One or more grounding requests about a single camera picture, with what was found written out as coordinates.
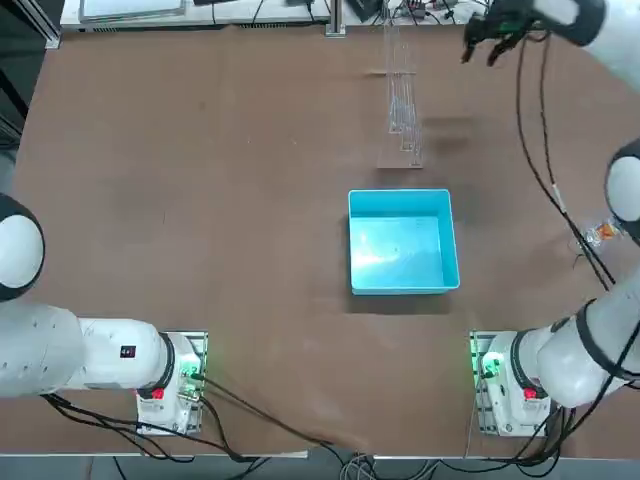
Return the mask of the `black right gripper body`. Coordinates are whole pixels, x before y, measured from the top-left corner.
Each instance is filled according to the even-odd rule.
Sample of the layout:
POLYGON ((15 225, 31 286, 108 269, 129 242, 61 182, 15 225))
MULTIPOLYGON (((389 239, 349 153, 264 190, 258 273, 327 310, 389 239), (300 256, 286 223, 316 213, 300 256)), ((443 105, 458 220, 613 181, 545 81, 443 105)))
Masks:
POLYGON ((526 34, 537 23, 526 1, 490 1, 483 11, 473 13, 469 19, 469 38, 506 39, 526 34))

